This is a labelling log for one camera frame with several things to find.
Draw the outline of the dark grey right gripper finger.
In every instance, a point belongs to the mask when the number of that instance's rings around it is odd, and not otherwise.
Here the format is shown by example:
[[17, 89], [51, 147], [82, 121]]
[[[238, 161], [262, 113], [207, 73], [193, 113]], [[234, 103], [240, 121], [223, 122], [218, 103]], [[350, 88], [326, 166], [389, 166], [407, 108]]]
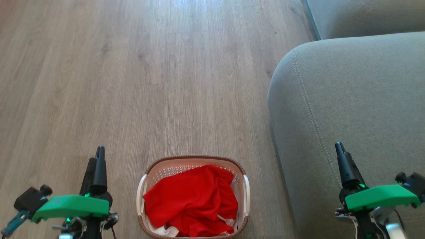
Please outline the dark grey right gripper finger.
[[335, 143], [335, 150], [337, 153], [337, 162], [342, 188], [345, 190], [366, 189], [365, 181], [354, 162], [351, 153], [345, 150], [341, 142]]

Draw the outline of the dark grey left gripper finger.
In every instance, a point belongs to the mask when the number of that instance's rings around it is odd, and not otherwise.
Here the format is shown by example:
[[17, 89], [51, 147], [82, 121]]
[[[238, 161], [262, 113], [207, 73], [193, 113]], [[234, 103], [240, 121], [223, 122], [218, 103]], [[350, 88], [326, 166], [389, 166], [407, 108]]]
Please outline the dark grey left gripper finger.
[[103, 194], [108, 189], [105, 147], [103, 145], [99, 145], [97, 148], [95, 162], [96, 164], [92, 181], [92, 193]]
[[80, 195], [85, 196], [86, 194], [91, 193], [91, 187], [94, 183], [94, 174], [96, 170], [97, 160], [95, 158], [90, 158], [88, 161], [87, 169], [81, 184]]

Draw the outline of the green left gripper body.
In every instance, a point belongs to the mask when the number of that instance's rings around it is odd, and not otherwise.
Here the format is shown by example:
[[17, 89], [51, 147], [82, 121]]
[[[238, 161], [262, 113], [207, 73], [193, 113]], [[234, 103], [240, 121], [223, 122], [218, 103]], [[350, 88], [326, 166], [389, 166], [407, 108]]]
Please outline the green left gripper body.
[[85, 195], [62, 195], [48, 199], [43, 193], [37, 194], [38, 200], [43, 205], [38, 206], [31, 221], [39, 222], [53, 218], [74, 218], [74, 217], [99, 217], [108, 215], [112, 207], [113, 199], [108, 192], [92, 196]]

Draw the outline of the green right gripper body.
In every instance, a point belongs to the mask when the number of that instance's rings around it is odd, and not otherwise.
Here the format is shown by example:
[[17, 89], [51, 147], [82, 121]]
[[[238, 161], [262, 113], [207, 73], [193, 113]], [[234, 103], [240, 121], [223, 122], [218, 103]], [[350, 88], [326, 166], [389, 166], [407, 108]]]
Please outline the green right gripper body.
[[417, 207], [421, 204], [421, 200], [416, 194], [401, 185], [369, 188], [365, 184], [352, 184], [341, 190], [339, 199], [348, 212], [400, 205]]

